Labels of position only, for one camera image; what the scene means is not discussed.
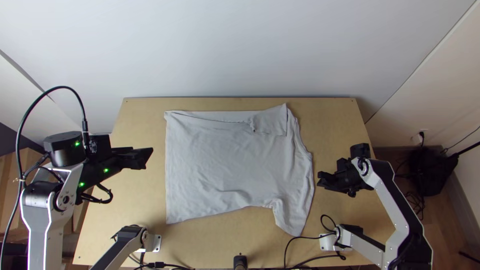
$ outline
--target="power cord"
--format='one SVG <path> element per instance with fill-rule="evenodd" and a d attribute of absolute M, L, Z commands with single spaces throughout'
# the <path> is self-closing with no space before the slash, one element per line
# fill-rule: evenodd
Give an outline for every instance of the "power cord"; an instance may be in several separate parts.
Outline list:
<path fill-rule="evenodd" d="M 68 86 L 57 86 L 53 87 L 45 92 L 43 92 L 35 101 L 30 105 L 30 107 L 26 110 L 25 114 L 23 115 L 23 118 L 20 121 L 20 125 L 18 126 L 18 131 L 16 132 L 16 139 L 15 139 L 15 154 L 16 154 L 16 163 L 18 166 L 18 191 L 17 191 L 17 196 L 16 196 L 16 202 L 15 205 L 13 206 L 13 210 L 11 212 L 10 218 L 8 219 L 8 223 L 5 228 L 5 234 L 3 235 L 3 241 L 1 245 L 1 250 L 0 250 L 0 270 L 3 267 L 4 263 L 4 252 L 5 252 L 5 246 L 7 245 L 7 237 L 9 235 L 9 230 L 10 227 L 12 226 L 12 221 L 14 219 L 15 213 L 17 212 L 17 209 L 19 207 L 19 201 L 20 201 L 20 195 L 22 194 L 22 189 L 26 187 L 25 180 L 26 176 L 24 175 L 24 172 L 22 170 L 22 161 L 20 159 L 20 138 L 22 137 L 22 130 L 24 129 L 25 122 L 27 121 L 27 118 L 29 117 L 30 113 L 32 110 L 35 108 L 35 106 L 48 94 L 52 93 L 53 91 L 56 91 L 58 89 L 67 89 L 70 90 L 78 100 L 78 103 L 81 108 L 81 114 L 82 114 L 82 132 L 83 132 L 83 145 L 84 147 L 88 146 L 88 140 L 89 140 L 89 128 L 88 128 L 88 123 L 87 123 L 87 118 L 85 116 L 85 108 L 84 104 L 82 102 L 82 99 L 80 98 L 79 94 L 73 90 L 72 88 Z"/>
<path fill-rule="evenodd" d="M 96 198 L 96 197 L 94 197 L 94 196 L 92 196 L 92 195 L 90 195 L 90 194 L 88 194 L 88 193 L 82 193 L 82 194 L 80 194 L 80 198 L 81 198 L 82 200 L 85 200 L 85 201 L 88 201 L 88 202 L 91 202 L 91 203 L 95 203 L 95 204 L 104 204 L 104 205 L 109 204 L 109 203 L 112 201 L 112 199 L 114 198 L 114 194 L 112 193 L 112 190 L 104 187 L 104 186 L 103 186 L 102 184 L 100 184 L 100 183 L 96 184 L 96 186 L 97 186 L 100 190 L 102 190 L 102 191 L 104 191 L 105 193 L 108 194 L 108 199 L 106 199 L 106 200 L 99 199 L 99 198 Z"/>
<path fill-rule="evenodd" d="M 463 137 L 463 139 L 457 141 L 454 145 L 450 146 L 450 147 L 445 147 L 441 152 L 440 154 L 446 154 L 450 148 L 453 148 L 455 147 L 456 145 L 458 145 L 459 143 L 463 142 L 466 138 L 468 138 L 470 135 L 474 134 L 477 130 L 480 129 L 480 125 L 472 132 L 470 132 L 467 136 Z"/>
<path fill-rule="evenodd" d="M 296 236 L 296 237 L 293 237 L 292 239 L 290 239 L 290 241 L 288 241 L 288 243 L 286 244 L 285 246 L 285 252 L 283 253 L 283 268 L 287 268 L 287 250 L 289 248 L 289 245 L 290 243 L 295 240 L 295 239 L 311 239 L 311 240 L 316 240 L 316 239 L 320 239 L 320 238 L 324 238 L 324 237 L 327 237 L 327 236 L 331 236 L 331 235 L 334 235 L 336 234 L 335 232 L 330 232 L 330 233 L 327 233 L 327 234 L 324 234 L 324 235 L 321 235 L 321 236 L 318 236 L 318 237 L 306 237 L 306 236 Z"/>
<path fill-rule="evenodd" d="M 311 261 L 315 261 L 315 260 L 319 260 L 319 259 L 325 259 L 325 258 L 332 258 L 332 257 L 339 257 L 342 261 L 345 261 L 347 259 L 347 257 L 343 256 L 342 254 L 340 254 L 339 251 L 337 251 L 335 255 L 318 256 L 318 257 L 313 257 L 313 258 L 310 258 L 308 260 L 302 261 L 302 262 L 298 263 L 297 265 L 295 265 L 293 268 L 294 269 L 299 268 L 299 267 L 303 266 L 304 264 L 309 263 Z"/>
<path fill-rule="evenodd" d="M 148 268 L 175 267 L 175 269 L 180 269 L 180 270 L 192 270 L 190 268 L 183 267 L 181 265 L 164 263 L 163 261 L 156 261 L 156 262 L 150 262 L 150 263 L 147 263 L 147 264 L 143 264 L 143 265 L 140 265 L 139 267 L 135 268 L 134 270 L 141 269 L 142 267 L 148 267 Z"/>
<path fill-rule="evenodd" d="M 324 224 L 324 218 L 328 218 L 331 223 L 333 224 L 333 229 L 327 227 L 325 224 Z M 300 263 L 297 263 L 294 267 L 292 268 L 287 268 L 287 249 L 289 248 L 289 245 L 290 243 L 295 240 L 295 239 L 311 239 L 311 240 L 315 240 L 315 239 L 321 239 L 321 238 L 324 238 L 324 237 L 327 237 L 327 236 L 331 236 L 331 235 L 336 235 L 337 232 L 334 230 L 336 227 L 337 227 L 337 224 L 335 223 L 335 221 L 329 216 L 329 215 L 326 215 L 326 214 L 322 214 L 320 216 L 320 223 L 321 225 L 323 226 L 323 228 L 325 230 L 327 230 L 328 232 L 330 233 L 327 233 L 327 234 L 324 234 L 324 235 L 320 235 L 318 237 L 306 237 L 306 236 L 296 236 L 296 237 L 293 237 L 292 239 L 290 239 L 290 241 L 288 241 L 288 243 L 286 244 L 285 246 L 285 252 L 283 253 L 283 270 L 288 270 L 288 269 L 297 269 L 297 268 L 300 268 L 302 267 L 304 264 L 306 263 L 309 263 L 311 261 L 315 261 L 315 260 L 319 260 L 319 259 L 325 259 L 325 258 L 332 258 L 332 257 L 339 257 L 341 260 L 346 260 L 347 258 L 340 254 L 339 251 L 336 252 L 335 255 L 323 255 L 323 256 L 318 256 L 318 257 L 313 257 L 313 258 L 310 258 L 308 260 L 305 260 L 305 261 L 302 261 Z"/>

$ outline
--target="white t-shirt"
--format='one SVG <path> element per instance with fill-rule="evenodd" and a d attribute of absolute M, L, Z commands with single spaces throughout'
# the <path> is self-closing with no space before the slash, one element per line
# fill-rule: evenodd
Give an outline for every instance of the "white t-shirt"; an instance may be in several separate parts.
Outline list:
<path fill-rule="evenodd" d="M 314 183 L 312 155 L 282 104 L 262 111 L 166 111 L 166 223 L 238 210 L 273 209 L 299 236 Z"/>

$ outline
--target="metal bracket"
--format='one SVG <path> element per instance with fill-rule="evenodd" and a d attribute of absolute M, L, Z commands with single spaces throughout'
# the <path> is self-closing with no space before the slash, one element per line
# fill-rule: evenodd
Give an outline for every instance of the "metal bracket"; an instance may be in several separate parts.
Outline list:
<path fill-rule="evenodd" d="M 345 252 L 345 251 L 351 251 L 352 248 L 351 247 L 345 247 L 345 248 L 342 248 L 342 247 L 339 247 L 337 245 L 337 239 L 338 239 L 338 232 L 337 234 L 329 234 L 329 233 L 321 233 L 319 236 L 325 236 L 325 237 L 322 237 L 319 239 L 319 242 L 320 242 L 320 248 L 322 251 L 341 251 L 341 252 Z"/>
<path fill-rule="evenodd" d="M 147 230 L 141 236 L 143 248 L 137 249 L 135 252 L 159 252 L 162 244 L 162 236 L 160 234 L 150 234 Z"/>

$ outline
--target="wooden floor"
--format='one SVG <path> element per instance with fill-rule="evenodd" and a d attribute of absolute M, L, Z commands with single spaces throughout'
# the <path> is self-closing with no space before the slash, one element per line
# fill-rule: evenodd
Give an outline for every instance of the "wooden floor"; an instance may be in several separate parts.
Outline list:
<path fill-rule="evenodd" d="M 407 150 L 375 149 L 376 159 L 390 162 L 396 169 L 408 156 Z M 406 173 L 404 165 L 398 174 Z M 403 193 L 413 191 L 412 184 L 404 178 L 395 178 L 397 186 Z M 436 196 L 425 198 L 426 208 L 423 211 L 423 227 L 425 236 L 433 249 L 434 270 L 478 270 L 480 264 L 459 255 L 459 251 L 472 254 L 452 206 L 446 188 Z"/>

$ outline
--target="wall baseboard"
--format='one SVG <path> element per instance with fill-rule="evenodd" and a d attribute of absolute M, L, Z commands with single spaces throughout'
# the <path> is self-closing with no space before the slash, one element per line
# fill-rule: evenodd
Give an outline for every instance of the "wall baseboard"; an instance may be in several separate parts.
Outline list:
<path fill-rule="evenodd" d="M 453 209 L 466 236 L 466 242 L 472 251 L 478 253 L 480 250 L 480 226 L 455 172 L 446 181 L 444 189 L 448 191 Z"/>

